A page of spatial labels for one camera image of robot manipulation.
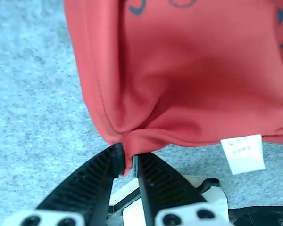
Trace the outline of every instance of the white plastic part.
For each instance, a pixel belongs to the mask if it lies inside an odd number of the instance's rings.
[[[84,217],[79,213],[51,210],[23,210],[5,219],[2,226],[21,226],[25,219],[31,216],[40,218],[38,226],[57,226],[66,218],[74,220],[75,226],[85,226]]]
[[[202,218],[203,216],[198,215],[201,211],[209,212],[210,215],[206,216],[211,218]],[[180,220],[179,226],[232,226],[223,216],[219,215],[214,205],[207,202],[161,210],[155,217],[155,226],[167,225],[164,222],[164,218],[167,216],[176,216]]]

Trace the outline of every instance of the seam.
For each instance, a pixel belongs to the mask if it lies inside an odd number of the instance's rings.
[[[85,0],[85,1],[84,1],[84,3],[85,3],[84,9],[87,8],[87,4],[86,4],[87,2],[88,2],[88,0]],[[86,10],[83,11],[83,18],[84,18],[84,23],[86,24],[87,41],[88,41],[88,43],[92,43],[91,40],[90,40],[89,23],[88,23],[88,20],[87,20],[87,18],[86,18]],[[116,134],[121,135],[122,133],[119,133],[119,132],[117,132],[117,131],[114,129],[114,127],[112,126],[112,123],[111,123],[111,121],[110,121],[110,119],[109,119],[109,117],[108,117],[108,114],[107,114],[107,111],[106,111],[106,108],[105,108],[105,104],[104,104],[104,100],[103,100],[103,96],[102,96],[102,92],[101,92],[101,89],[100,89],[100,83],[99,83],[98,73],[97,73],[96,67],[94,66],[94,60],[93,60],[93,59],[94,59],[94,54],[93,54],[92,51],[90,52],[90,50],[87,50],[87,51],[88,51],[88,52],[90,53],[90,55],[92,56],[92,58],[91,58],[92,66],[93,66],[93,70],[95,71],[97,88],[98,88],[98,91],[99,91],[99,94],[100,94],[100,101],[101,101],[101,104],[102,104],[102,107],[103,107],[103,111],[104,111],[104,115],[105,115],[105,117],[106,117],[106,120],[108,121],[108,124],[109,124],[111,130],[112,130],[113,132],[115,132]]]

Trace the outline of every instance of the white care label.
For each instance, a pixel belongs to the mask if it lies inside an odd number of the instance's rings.
[[[221,140],[232,174],[264,170],[262,136],[260,134]]]

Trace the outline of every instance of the black plastic part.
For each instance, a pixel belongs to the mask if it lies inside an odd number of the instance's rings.
[[[207,178],[201,183],[201,185],[199,187],[196,188],[196,190],[200,194],[202,194],[202,193],[205,193],[206,191],[208,191],[212,186],[220,187],[219,180],[216,179],[216,178]],[[130,194],[128,194],[120,202],[118,202],[114,206],[109,206],[108,215],[112,215],[112,214],[122,210],[123,208],[130,206],[134,201],[138,200],[140,197],[141,197],[140,189],[136,188],[134,191],[132,191]]]
[[[216,178],[207,178],[197,187],[197,191],[202,194],[208,191],[212,186],[220,187],[220,181]]]
[[[113,180],[124,170],[122,145],[110,146],[66,178],[37,209],[78,212],[87,226],[104,226]]]
[[[75,220],[71,219],[71,218],[65,218],[62,219],[57,226],[75,226]]]
[[[160,210],[206,202],[180,173],[153,153],[138,155],[138,180],[147,226]]]
[[[229,209],[229,220],[236,226],[283,226],[283,206]]]
[[[164,216],[162,219],[163,223],[165,226],[176,226],[180,225],[182,223],[181,219],[179,216],[175,214],[167,214]]]
[[[21,223],[21,226],[38,226],[41,222],[41,218],[39,216],[29,216]]]
[[[137,156],[133,156],[132,158],[132,176],[134,178],[137,177]]]
[[[199,219],[213,219],[215,217],[213,212],[205,209],[197,211],[197,216]]]

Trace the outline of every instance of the gray carpet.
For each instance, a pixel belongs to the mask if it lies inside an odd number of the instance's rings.
[[[107,146],[82,101],[62,0],[0,0],[0,223]],[[219,145],[157,154],[183,174],[219,178],[230,208],[283,205],[283,145],[264,144],[266,170],[236,176]]]

